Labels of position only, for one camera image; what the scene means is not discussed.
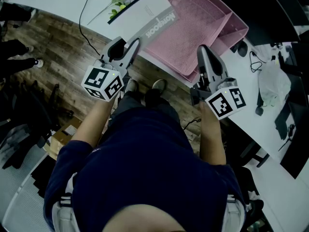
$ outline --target shoulder strap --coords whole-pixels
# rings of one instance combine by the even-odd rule
[[[80,232],[71,205],[73,178],[76,174],[77,173],[74,173],[69,179],[66,187],[66,194],[61,197],[60,201],[53,205],[52,216],[56,232]]]
[[[73,193],[73,178],[77,175],[74,173],[69,179],[66,194],[61,200],[53,205],[53,224],[56,232],[80,232],[76,217],[71,205],[71,196]],[[222,232],[239,232],[245,221],[245,208],[243,204],[228,195],[225,214],[222,224]]]
[[[233,197],[227,196],[222,232],[239,232],[245,222],[245,207]]]

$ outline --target laminate flooring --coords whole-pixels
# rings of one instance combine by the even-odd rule
[[[101,52],[109,42],[102,35],[86,28],[83,28],[83,33],[98,52]],[[8,25],[4,41],[13,39],[18,39],[26,46],[32,45],[35,48],[34,52],[15,57],[15,59],[34,57],[42,58],[45,62],[42,68],[33,67],[17,73],[16,77],[20,81],[25,80],[27,84],[32,84],[34,80],[37,80],[38,86],[44,89],[47,98],[51,95],[54,85],[59,84],[58,106],[72,110],[77,118],[83,120],[95,99],[83,90],[80,83],[88,65],[92,65],[98,55],[82,37],[78,25],[40,11],[30,22],[23,23],[17,29]],[[194,118],[200,117],[198,107],[191,105],[189,88],[168,73],[141,57],[135,59],[128,72],[139,83],[142,95],[152,87],[156,80],[167,80],[168,88],[163,98],[168,100],[178,112],[182,127]],[[185,134],[194,152],[198,153],[200,123],[190,124]]]

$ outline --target mesh basket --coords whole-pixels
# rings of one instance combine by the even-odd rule
[[[248,27],[221,0],[169,2],[179,19],[145,51],[189,81],[196,75],[199,45],[214,44],[213,49],[221,55],[248,31]]]

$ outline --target white table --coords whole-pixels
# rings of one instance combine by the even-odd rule
[[[107,23],[110,17],[109,13],[112,9],[106,10],[92,23],[87,25],[87,23],[105,8],[110,1],[111,0],[89,0],[84,10],[81,24],[109,39],[114,39],[118,35],[115,34],[111,26]],[[86,0],[7,0],[7,2],[34,7],[78,23],[80,13]],[[250,51],[252,46],[250,44],[248,45],[248,51]],[[186,81],[149,54],[140,52],[139,55],[165,70],[187,86],[191,87],[194,84]],[[222,55],[222,59],[226,63],[229,75],[237,79],[238,85],[247,103],[245,109],[230,117],[231,120],[251,136],[274,160],[280,162],[289,145],[287,144],[286,147],[278,153],[279,148],[284,144],[284,140],[280,139],[279,133],[275,129],[274,121],[282,107],[265,107],[261,117],[256,115],[255,109],[258,96],[259,72],[251,72],[249,53],[246,57],[242,58],[237,53],[234,54],[229,50]],[[288,125],[292,123],[293,120],[291,119],[291,117],[288,119]]]

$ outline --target plastic bag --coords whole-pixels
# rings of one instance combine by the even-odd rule
[[[280,66],[267,63],[259,75],[259,88],[265,105],[275,106],[284,103],[291,90],[291,81]]]

